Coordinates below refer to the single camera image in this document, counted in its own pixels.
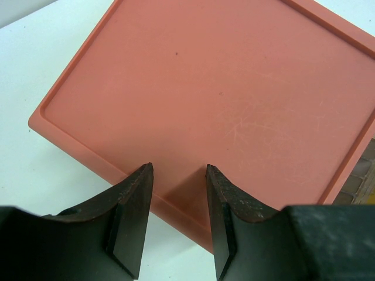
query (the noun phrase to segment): white table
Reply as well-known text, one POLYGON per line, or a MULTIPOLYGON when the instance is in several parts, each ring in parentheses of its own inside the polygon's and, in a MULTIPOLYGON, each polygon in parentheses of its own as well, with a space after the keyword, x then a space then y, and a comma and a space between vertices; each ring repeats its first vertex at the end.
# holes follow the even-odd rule
MULTIPOLYGON (((109 184, 28 128, 28 118, 112 0, 58 0, 0 29, 0 205, 57 214, 109 184)), ((319 0, 375 35, 375 0, 319 0)), ((214 281, 213 255, 150 215, 140 281, 214 281)))

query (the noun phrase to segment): orange tray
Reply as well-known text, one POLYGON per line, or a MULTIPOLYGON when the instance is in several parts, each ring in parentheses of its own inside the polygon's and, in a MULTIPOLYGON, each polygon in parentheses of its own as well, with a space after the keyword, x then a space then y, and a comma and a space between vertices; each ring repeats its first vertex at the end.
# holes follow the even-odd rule
POLYGON ((204 173, 331 203, 375 133, 375 38, 313 0, 116 0, 29 125, 212 250, 204 173))

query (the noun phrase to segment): tray rim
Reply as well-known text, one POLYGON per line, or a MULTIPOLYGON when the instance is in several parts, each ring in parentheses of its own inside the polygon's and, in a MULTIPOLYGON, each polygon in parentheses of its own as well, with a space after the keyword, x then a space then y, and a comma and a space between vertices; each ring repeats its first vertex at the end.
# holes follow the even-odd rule
MULTIPOLYGON (((93 31, 89 34, 88 38, 84 41, 77 53, 70 60, 69 64, 66 66, 59 78, 48 91, 44 99, 42 99, 38 107, 35 109, 34 113, 30 116, 28 122, 29 127, 34 131, 42 135, 48 141, 65 151, 68 155, 75 158, 85 167, 89 168, 94 173, 111 184, 117 184, 122 179, 126 178, 127 174, 117 166, 113 165, 109 161, 96 154, 95 151, 90 149, 85 144, 81 143, 78 139, 71 136, 68 132, 64 131, 52 121, 48 120, 45 117, 45 109, 49 105, 53 97, 56 95, 60 87, 63 85, 63 83, 68 79, 75 66, 77 66, 81 58, 85 55, 88 48, 90 48, 93 41, 95 41, 96 37, 104 28, 105 24, 109 21, 109 19, 112 17, 114 12, 122 4, 123 1, 124 0, 114 0, 109 9, 95 26, 93 31)), ((333 35, 343 39, 348 44, 368 55, 371 59, 375 59, 375 37, 341 18, 339 15, 333 13, 314 0, 279 1, 285 3, 286 5, 289 5, 297 12, 305 15, 315 23, 321 25, 323 28, 333 33, 333 35)), ((373 132, 375 132, 375 109, 362 127, 360 133, 351 145, 348 153, 342 160, 337 171, 335 171, 335 173, 333 174, 332 179, 330 180, 327 188, 325 188, 325 190, 323 191, 317 204, 330 204, 334 201, 336 195, 340 191, 343 183, 347 178, 345 177, 345 175, 349 175, 354 168, 357 160, 365 150, 367 143, 372 138, 373 132)), ((200 225, 155 193, 152 197, 153 199, 151 203, 151 211, 154 214, 158 215, 161 219, 163 219, 168 224, 172 225, 174 228, 181 231, 185 235, 190 233, 189 238, 193 239, 208 251, 213 251, 212 245, 208 241, 210 240, 210 229, 207 229, 203 225, 200 225), (157 208, 163 208, 163 210, 159 212, 156 206, 158 206, 157 208), (173 212, 176 218, 169 218, 168 212, 173 212), (174 221, 178 220, 184 221, 184 225, 181 226, 173 223, 174 221)))

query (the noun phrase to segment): white surface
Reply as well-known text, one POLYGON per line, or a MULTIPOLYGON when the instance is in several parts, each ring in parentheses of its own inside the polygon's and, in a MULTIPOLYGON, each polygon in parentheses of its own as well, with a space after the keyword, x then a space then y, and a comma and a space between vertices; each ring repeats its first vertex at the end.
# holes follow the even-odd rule
MULTIPOLYGON (((29 130, 28 118, 111 0, 59 0, 0 29, 0 205, 57 214, 110 185, 29 130)), ((375 35, 375 0, 320 0, 375 35)), ((214 281, 213 256, 150 215, 140 281, 214 281)))
POLYGON ((56 0, 0 0, 0 28, 56 0))

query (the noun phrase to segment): red plastic tray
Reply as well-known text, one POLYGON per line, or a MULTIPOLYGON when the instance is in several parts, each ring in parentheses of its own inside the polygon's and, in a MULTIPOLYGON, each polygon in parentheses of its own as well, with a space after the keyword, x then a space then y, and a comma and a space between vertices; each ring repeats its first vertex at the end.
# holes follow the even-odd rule
POLYGON ((204 172, 331 203, 375 133, 375 39, 311 0, 116 0, 29 125, 211 250, 204 172))

